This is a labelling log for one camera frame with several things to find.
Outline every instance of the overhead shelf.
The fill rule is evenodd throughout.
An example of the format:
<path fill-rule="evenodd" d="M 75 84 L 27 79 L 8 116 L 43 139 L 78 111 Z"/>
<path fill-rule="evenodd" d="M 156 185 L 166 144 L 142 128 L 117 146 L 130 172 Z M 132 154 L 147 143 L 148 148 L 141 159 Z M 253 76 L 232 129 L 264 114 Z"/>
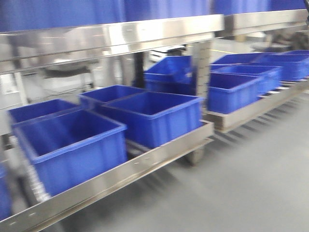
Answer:
<path fill-rule="evenodd" d="M 0 222 L 3 232 L 39 232 L 211 141 L 213 123 L 152 149 L 108 172 Z"/>
<path fill-rule="evenodd" d="M 268 94 L 262 96 L 262 99 L 253 104 L 226 115 L 216 112 L 207 112 L 205 119 L 214 122 L 216 130 L 220 132 L 229 132 L 284 104 L 308 88 L 308 78 L 299 82 L 283 82 L 282 87 L 270 91 Z"/>
<path fill-rule="evenodd" d="M 0 73 L 89 61 L 215 38 L 221 14 L 0 34 Z"/>
<path fill-rule="evenodd" d="M 225 29 L 219 37 L 269 31 L 306 25 L 307 10 L 269 11 L 225 16 Z"/>

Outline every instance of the gray floor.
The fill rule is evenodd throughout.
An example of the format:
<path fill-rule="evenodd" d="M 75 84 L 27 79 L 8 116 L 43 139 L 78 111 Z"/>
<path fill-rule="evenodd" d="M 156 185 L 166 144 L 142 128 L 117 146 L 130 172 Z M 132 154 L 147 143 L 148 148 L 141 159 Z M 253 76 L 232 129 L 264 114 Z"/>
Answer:
<path fill-rule="evenodd" d="M 180 159 L 63 220 L 67 232 L 309 231 L 309 95 L 217 133 Z"/>

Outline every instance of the stainless steel shelf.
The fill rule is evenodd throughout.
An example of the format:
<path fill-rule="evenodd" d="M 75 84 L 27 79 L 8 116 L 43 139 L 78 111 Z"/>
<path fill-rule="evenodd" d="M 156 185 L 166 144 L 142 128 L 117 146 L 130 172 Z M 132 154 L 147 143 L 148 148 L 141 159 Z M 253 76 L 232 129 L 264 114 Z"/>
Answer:
<path fill-rule="evenodd" d="M 308 78 L 303 79 L 300 82 L 284 82 L 282 87 L 262 96 L 262 99 L 253 104 L 227 115 L 216 112 L 208 112 L 205 115 L 205 119 L 214 122 L 216 130 L 220 132 L 229 132 L 284 104 L 308 88 Z"/>
<path fill-rule="evenodd" d="M 211 142 L 213 123 L 152 149 L 87 182 L 0 222 L 1 232 L 38 232 Z"/>
<path fill-rule="evenodd" d="M 225 16 L 220 37 L 306 25 L 307 10 L 269 11 Z"/>
<path fill-rule="evenodd" d="M 221 14 L 0 34 L 0 74 L 215 38 Z"/>

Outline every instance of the metal rail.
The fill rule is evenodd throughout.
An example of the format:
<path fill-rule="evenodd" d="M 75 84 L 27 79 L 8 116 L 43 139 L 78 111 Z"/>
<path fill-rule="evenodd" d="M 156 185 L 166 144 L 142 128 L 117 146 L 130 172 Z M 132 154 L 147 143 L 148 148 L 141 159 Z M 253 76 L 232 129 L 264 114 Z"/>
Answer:
<path fill-rule="evenodd" d="M 259 31 L 305 26 L 307 10 L 269 11 L 225 16 L 225 29 L 219 37 L 247 34 Z"/>
<path fill-rule="evenodd" d="M 221 14 L 0 34 L 0 74 L 215 38 Z"/>

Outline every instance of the plastic crate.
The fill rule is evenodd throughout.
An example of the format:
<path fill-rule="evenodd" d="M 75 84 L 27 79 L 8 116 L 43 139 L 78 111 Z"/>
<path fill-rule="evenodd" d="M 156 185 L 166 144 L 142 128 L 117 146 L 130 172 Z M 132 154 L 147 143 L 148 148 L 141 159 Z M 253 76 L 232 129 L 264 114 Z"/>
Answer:
<path fill-rule="evenodd" d="M 52 196 L 126 161 L 126 126 L 79 110 L 18 126 L 16 136 Z"/>
<path fill-rule="evenodd" d="M 295 50 L 279 53 L 278 55 L 307 55 L 309 57 L 309 50 Z"/>
<path fill-rule="evenodd" d="M 165 144 L 201 126 L 202 98 L 147 92 L 96 109 L 128 126 L 126 138 L 149 148 Z"/>
<path fill-rule="evenodd" d="M 62 99 L 35 103 L 9 110 L 12 127 L 20 124 L 27 124 L 29 121 L 46 116 L 58 116 L 72 111 L 79 110 L 81 107 Z"/>
<path fill-rule="evenodd" d="M 261 77 L 212 73 L 208 110 L 229 114 L 258 100 Z"/>
<path fill-rule="evenodd" d="M 263 56 L 264 53 L 229 54 L 216 60 L 214 64 L 248 64 Z"/>
<path fill-rule="evenodd" d="M 82 93 L 79 95 L 79 99 L 83 108 L 93 109 L 96 105 L 142 92 L 145 92 L 142 88 L 115 85 Z"/>
<path fill-rule="evenodd" d="M 269 0 L 269 11 L 305 9 L 303 0 Z"/>
<path fill-rule="evenodd" d="M 210 70 L 211 72 L 214 71 L 214 70 L 217 70 L 217 69 L 220 69 L 220 68 L 224 68 L 226 66 L 229 66 L 230 64 L 211 64 L 210 65 Z"/>
<path fill-rule="evenodd" d="M 265 55 L 252 64 L 282 66 L 282 81 L 298 81 L 309 74 L 309 57 L 306 55 Z"/>
<path fill-rule="evenodd" d="M 259 76 L 262 78 L 259 84 L 259 94 L 265 94 L 281 85 L 282 67 L 277 66 L 231 65 L 213 72 Z"/>
<path fill-rule="evenodd" d="M 12 201 L 6 183 L 6 171 L 0 163 L 0 221 L 11 216 Z"/>
<path fill-rule="evenodd" d="M 126 21 L 177 18 L 210 13 L 208 0 L 125 0 Z"/>
<path fill-rule="evenodd" d="M 194 95 L 195 87 L 192 84 L 184 84 L 168 81 L 156 81 L 145 79 L 146 89 L 153 92 L 176 93 L 185 95 Z"/>
<path fill-rule="evenodd" d="M 145 79 L 189 84 L 192 82 L 191 56 L 165 57 L 144 72 Z"/>

